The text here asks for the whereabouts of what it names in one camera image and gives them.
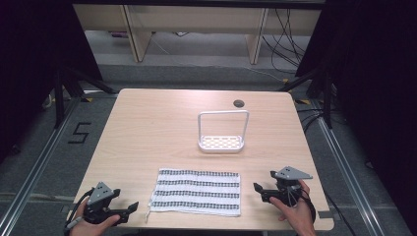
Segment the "black curtain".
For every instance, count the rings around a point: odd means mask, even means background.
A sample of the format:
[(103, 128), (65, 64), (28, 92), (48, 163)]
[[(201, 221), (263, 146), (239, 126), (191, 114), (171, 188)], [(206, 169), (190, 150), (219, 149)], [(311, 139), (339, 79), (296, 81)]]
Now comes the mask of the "black curtain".
[(331, 54), (338, 101), (412, 236), (417, 236), (417, 0), (316, 0), (321, 14), (298, 69)]
[(101, 79), (72, 0), (0, 0), (0, 163), (61, 69)]

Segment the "black metal stand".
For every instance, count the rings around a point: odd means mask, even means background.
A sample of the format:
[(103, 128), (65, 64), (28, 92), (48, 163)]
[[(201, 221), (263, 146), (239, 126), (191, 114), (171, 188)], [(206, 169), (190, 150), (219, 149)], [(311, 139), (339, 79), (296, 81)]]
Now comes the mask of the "black metal stand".
[(64, 93), (65, 89), (71, 97), (82, 98), (85, 95), (79, 81), (85, 81), (97, 89), (109, 94), (117, 94), (118, 91), (107, 86), (103, 81), (83, 73), (80, 70), (69, 66), (59, 66), (54, 76), (54, 93), (55, 93), (55, 111), (56, 120), (54, 128), (58, 128), (64, 121)]
[(318, 67), (305, 75), (298, 77), (294, 82), (279, 88), (278, 91), (290, 91), (296, 87), (310, 81), (306, 94), (310, 98), (317, 98), (320, 94), (324, 96), (324, 119), (328, 128), (332, 128), (330, 121), (331, 104), (331, 85), (332, 79), (329, 70)]

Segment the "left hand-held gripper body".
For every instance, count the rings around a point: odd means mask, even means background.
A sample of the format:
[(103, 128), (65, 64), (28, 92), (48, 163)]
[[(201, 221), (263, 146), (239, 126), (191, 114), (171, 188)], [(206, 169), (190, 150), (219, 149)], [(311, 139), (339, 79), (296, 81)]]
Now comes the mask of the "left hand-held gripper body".
[(118, 212), (113, 212), (109, 208), (109, 205), (120, 195), (120, 192), (120, 189), (112, 190), (105, 183), (99, 182), (89, 196), (84, 210), (84, 220), (88, 223), (99, 224), (112, 215), (118, 215)]

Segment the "person's left hand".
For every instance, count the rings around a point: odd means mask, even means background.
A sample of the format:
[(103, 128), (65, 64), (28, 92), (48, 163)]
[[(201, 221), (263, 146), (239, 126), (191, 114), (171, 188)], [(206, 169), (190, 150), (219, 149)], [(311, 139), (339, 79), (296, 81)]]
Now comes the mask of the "person's left hand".
[(83, 219), (83, 213), (88, 200), (84, 200), (78, 207), (75, 218), (78, 222), (70, 229), (69, 236), (101, 236), (119, 219), (119, 215), (112, 215), (99, 224), (91, 224)]

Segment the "person's right hand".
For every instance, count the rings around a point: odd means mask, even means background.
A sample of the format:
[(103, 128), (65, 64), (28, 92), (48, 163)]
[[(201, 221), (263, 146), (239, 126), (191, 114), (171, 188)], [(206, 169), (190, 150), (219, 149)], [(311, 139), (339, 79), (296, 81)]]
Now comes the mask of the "person's right hand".
[(270, 197), (269, 201), (281, 211), (279, 221), (287, 221), (298, 236), (317, 236), (310, 208), (310, 188), (303, 180), (299, 181), (302, 198), (295, 207), (285, 205), (281, 200)]

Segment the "white striped towel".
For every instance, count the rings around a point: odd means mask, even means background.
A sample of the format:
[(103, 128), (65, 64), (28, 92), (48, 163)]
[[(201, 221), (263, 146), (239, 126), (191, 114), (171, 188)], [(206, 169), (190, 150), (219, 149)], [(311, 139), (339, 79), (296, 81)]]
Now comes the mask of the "white striped towel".
[(151, 212), (241, 215), (239, 173), (160, 168), (149, 199)]

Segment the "aluminium floor rail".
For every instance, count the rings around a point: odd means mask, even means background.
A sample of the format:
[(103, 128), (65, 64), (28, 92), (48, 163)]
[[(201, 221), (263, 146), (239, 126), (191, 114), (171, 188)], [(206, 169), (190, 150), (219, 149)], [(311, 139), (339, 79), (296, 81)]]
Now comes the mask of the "aluminium floor rail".
[(359, 213), (371, 236), (386, 236), (375, 211), (373, 210), (368, 198), (361, 188), (348, 160), (337, 140), (333, 130), (328, 126), (324, 118), (319, 119), (321, 130), (327, 140), (329, 148), (335, 159), (335, 162), (346, 183), (349, 193), (358, 208)]
[(79, 98), (72, 98), (68, 106), (64, 110), (64, 117), (58, 126), (56, 126), (49, 136), (46, 145), (38, 156), (34, 166), (30, 170), (22, 187), (17, 192), (6, 212), (0, 217), (0, 236), (9, 236), (14, 226), (16, 225), (20, 215), (22, 214), (32, 190), (36, 186), (40, 176), (47, 166), (53, 151), (55, 151), (59, 140), (64, 133), (65, 128), (81, 100)]

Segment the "white towel rack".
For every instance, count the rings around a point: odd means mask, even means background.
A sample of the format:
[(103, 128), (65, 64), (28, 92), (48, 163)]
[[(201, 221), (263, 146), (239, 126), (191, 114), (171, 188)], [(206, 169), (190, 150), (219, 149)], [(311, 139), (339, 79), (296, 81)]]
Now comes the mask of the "white towel rack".
[(245, 146), (248, 110), (202, 111), (198, 115), (198, 146), (205, 153), (237, 153)]

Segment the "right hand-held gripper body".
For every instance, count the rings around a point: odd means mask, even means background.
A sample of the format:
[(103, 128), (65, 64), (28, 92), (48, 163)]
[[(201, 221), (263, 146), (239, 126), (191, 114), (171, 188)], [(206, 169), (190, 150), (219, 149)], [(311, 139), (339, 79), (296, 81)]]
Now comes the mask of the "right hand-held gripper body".
[(271, 171), (270, 176), (276, 180), (277, 190), (272, 196), (281, 200), (288, 207), (295, 207), (302, 195), (300, 180), (312, 179), (311, 174), (291, 166), (285, 166), (279, 171)]

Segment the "light wooden desk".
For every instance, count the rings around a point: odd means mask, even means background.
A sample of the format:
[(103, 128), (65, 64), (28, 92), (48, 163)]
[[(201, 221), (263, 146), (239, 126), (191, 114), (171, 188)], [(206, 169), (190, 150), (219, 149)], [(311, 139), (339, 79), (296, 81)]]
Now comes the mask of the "light wooden desk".
[(274, 10), (76, 4), (74, 10), (84, 30), (124, 31), (136, 62), (144, 60), (154, 31), (180, 31), (243, 34), (249, 61), (256, 64), (263, 35), (286, 31), (310, 36), (320, 15), (318, 10), (289, 7)]

